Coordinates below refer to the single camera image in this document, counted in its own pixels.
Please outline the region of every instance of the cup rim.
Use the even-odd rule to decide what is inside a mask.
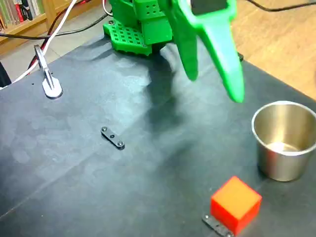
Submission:
[[[267,147],[267,144],[264,143],[260,138],[259,136],[257,135],[256,131],[255,131],[255,128],[254,128],[254,123],[255,123],[255,120],[258,116],[258,114],[264,110],[265,108],[269,107],[269,106],[272,106],[272,105],[296,105],[296,106],[299,106],[307,111],[309,111],[313,116],[314,116],[314,119],[316,120],[316,113],[311,110],[310,108],[308,108],[307,106],[305,105],[302,105],[302,104],[299,104],[299,103],[296,103],[296,102],[291,102],[291,101],[286,101],[286,100],[280,100],[280,101],[275,101],[275,102],[272,102],[272,103],[269,103],[269,104],[266,104],[264,106],[262,106],[260,109],[258,109],[255,114],[253,115],[252,117],[252,120],[251,120],[251,129],[252,129],[252,133],[253,135],[255,136],[255,138],[257,139],[257,141],[262,145],[264,146],[266,149],[270,150],[270,151],[273,151],[275,153],[278,153],[278,154],[281,154],[281,155],[284,155],[284,156],[300,156],[300,155],[303,155],[303,154],[306,154],[306,153],[309,153],[311,151],[313,151],[315,148],[316,148],[316,141],[314,142],[314,144],[305,149],[305,150],[302,150],[302,151],[299,151],[299,152],[283,152],[283,151],[277,151],[277,150],[274,150],[274,149],[271,149],[269,147]]]

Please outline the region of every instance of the wire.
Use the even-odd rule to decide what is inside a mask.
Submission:
[[[61,20],[61,22],[59,23],[57,29],[54,31],[54,33],[51,35],[51,37],[48,39],[47,44],[45,45],[45,48],[43,50],[43,55],[46,54],[48,47],[50,45],[50,43],[52,42],[52,40],[55,38],[55,36],[58,34],[58,32],[60,31],[60,29],[63,27],[63,24],[65,23],[71,9],[73,9],[75,3],[77,0],[72,0],[71,4],[69,5],[69,7],[67,8],[67,11],[63,17],[63,19]],[[27,70],[25,71],[21,76],[19,76],[14,82],[17,82],[19,80],[21,80],[23,77],[25,77],[27,74],[29,74],[38,64],[38,60]]]
[[[104,12],[106,13],[106,14],[108,14],[109,16],[113,16],[113,14],[112,13],[110,13],[106,8],[105,8],[105,2],[106,2],[106,0],[102,0],[102,4],[103,4],[103,10],[104,10]]]
[[[76,7],[76,6],[78,6],[78,5],[81,5],[81,4],[84,4],[84,3],[87,3],[87,2],[89,2],[89,1],[91,1],[91,0],[81,0],[81,1],[77,2],[77,3],[74,5],[74,7]],[[48,32],[47,32],[47,35],[48,35],[48,36],[51,35],[51,33],[52,33],[52,31],[53,31],[53,29],[54,29],[54,27],[55,27],[55,24],[56,24],[57,20],[59,19],[59,17],[60,17],[62,14],[64,14],[64,13],[66,12],[66,10],[67,10],[67,8],[65,8],[64,10],[62,10],[61,12],[59,12],[58,15],[55,17],[53,23],[51,24],[51,26],[49,27],[49,30],[48,30]],[[45,40],[43,41],[43,43],[42,43],[41,46],[40,46],[41,50],[44,49],[45,45],[47,44],[47,41],[48,41],[48,39],[45,39]],[[36,57],[36,55],[34,55],[33,59],[31,60],[29,66],[28,66],[28,69],[35,63],[36,59],[37,59],[37,57]]]
[[[96,20],[95,22],[91,23],[90,25],[88,25],[86,27],[83,27],[83,28],[80,28],[80,29],[77,29],[77,30],[73,30],[73,31],[61,32],[61,33],[58,33],[56,36],[66,36],[66,35],[80,33],[82,31],[88,30],[91,27],[93,27],[96,24],[98,24],[100,21],[102,21],[106,17],[107,17],[106,15],[103,15],[98,20]],[[19,35],[11,35],[11,34],[0,34],[0,37],[18,38],[18,39],[26,39],[26,40],[45,40],[45,39],[49,39],[50,36],[51,35],[32,37],[32,36],[19,36]]]
[[[316,2],[307,2],[303,4],[298,4],[298,5],[291,5],[291,6],[286,6],[282,8],[267,8],[265,6],[260,5],[259,3],[255,2],[254,0],[246,0],[250,2],[251,4],[255,5],[256,7],[260,8],[261,10],[268,11],[268,12],[278,12],[278,11],[286,11],[286,10],[292,10],[304,6],[311,6],[311,5],[316,5]]]

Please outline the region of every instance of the white cable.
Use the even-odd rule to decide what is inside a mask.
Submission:
[[[63,24],[65,23],[71,9],[73,9],[74,5],[76,4],[77,0],[72,0],[71,4],[69,5],[63,19],[61,20],[60,24],[58,25],[58,27],[56,28],[56,30],[54,31],[54,33],[51,35],[51,37],[49,37],[47,44],[45,45],[45,48],[43,50],[43,55],[46,54],[48,47],[51,43],[51,41],[55,38],[55,36],[58,34],[58,32],[60,31],[60,29],[63,27]],[[35,63],[26,71],[24,72],[21,76],[19,76],[13,83],[21,80],[23,77],[25,77],[27,74],[29,74],[38,64],[39,62],[36,60]]]
[[[103,10],[105,11],[105,13],[108,14],[109,16],[113,16],[113,14],[108,12],[107,9],[105,8],[105,0],[102,0],[102,4],[103,4]]]

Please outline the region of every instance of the green 3d-printed part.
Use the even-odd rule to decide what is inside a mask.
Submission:
[[[114,18],[103,28],[111,37],[115,50],[136,54],[149,55],[153,48],[173,39],[191,80],[198,77],[199,36],[223,79],[228,95],[232,100],[242,102],[242,68],[230,31],[230,21],[236,14],[235,1],[227,0],[225,8],[195,16],[187,0],[111,0]],[[214,3],[214,0],[200,1],[206,11],[204,6]]]
[[[113,48],[117,51],[150,55],[152,46],[145,45],[143,35],[135,28],[126,27],[113,19],[103,25],[104,32],[110,35]]]
[[[236,0],[215,12],[195,16],[186,0],[158,0],[172,27],[184,69],[191,80],[198,76],[197,35],[202,39],[223,79],[230,98],[244,99],[242,68],[230,30],[236,15]]]

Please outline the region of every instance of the book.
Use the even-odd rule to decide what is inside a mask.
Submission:
[[[26,14],[27,18],[32,21],[33,20],[33,15],[31,13],[31,9],[29,7],[29,3],[27,0],[22,0],[22,5],[23,5],[23,12]]]
[[[15,6],[15,10],[18,14],[18,17],[19,17],[19,20],[20,22],[23,22],[23,16],[22,16],[22,13],[21,13],[21,10],[20,10],[20,6],[19,6],[19,3],[18,3],[18,0],[13,0],[14,2],[14,6]]]
[[[32,1],[32,6],[34,8],[34,12],[36,14],[36,16],[39,16],[40,15],[40,9],[39,9],[39,6],[38,6],[38,2],[36,0],[31,0]]]
[[[10,17],[8,15],[8,12],[6,10],[6,6],[4,4],[4,0],[0,0],[0,9],[2,11],[2,14],[3,14],[3,20],[4,20],[4,25],[8,25],[10,24]]]
[[[34,7],[32,5],[32,1],[31,0],[27,0],[28,4],[29,4],[29,7],[30,7],[30,11],[31,11],[31,14],[33,16],[33,19],[36,17],[36,14],[35,14],[35,11],[34,11]]]
[[[37,0],[37,2],[38,2],[38,6],[39,6],[39,12],[41,14],[44,14],[45,13],[45,9],[44,9],[44,5],[43,5],[42,0]]]
[[[4,12],[3,12],[3,10],[2,10],[1,2],[0,2],[0,20],[1,20],[1,26],[2,26],[2,28],[7,29],[7,28],[8,28],[8,25],[7,25],[6,19],[5,19],[5,17],[4,17]]]
[[[6,10],[8,11],[8,15],[10,17],[11,24],[16,25],[16,22],[14,20],[14,17],[13,17],[12,11],[11,11],[11,7],[10,7],[10,0],[4,0],[4,3],[5,3]]]
[[[19,3],[20,11],[22,13],[23,20],[26,21],[28,17],[27,17],[27,14],[25,14],[25,12],[23,11],[22,0],[18,0],[18,3]]]
[[[10,10],[11,10],[11,12],[12,12],[12,16],[13,16],[14,23],[15,23],[16,25],[20,24],[20,20],[19,20],[19,17],[18,17],[18,13],[16,12],[16,9],[15,9],[13,0],[9,0],[8,3],[9,3]]]

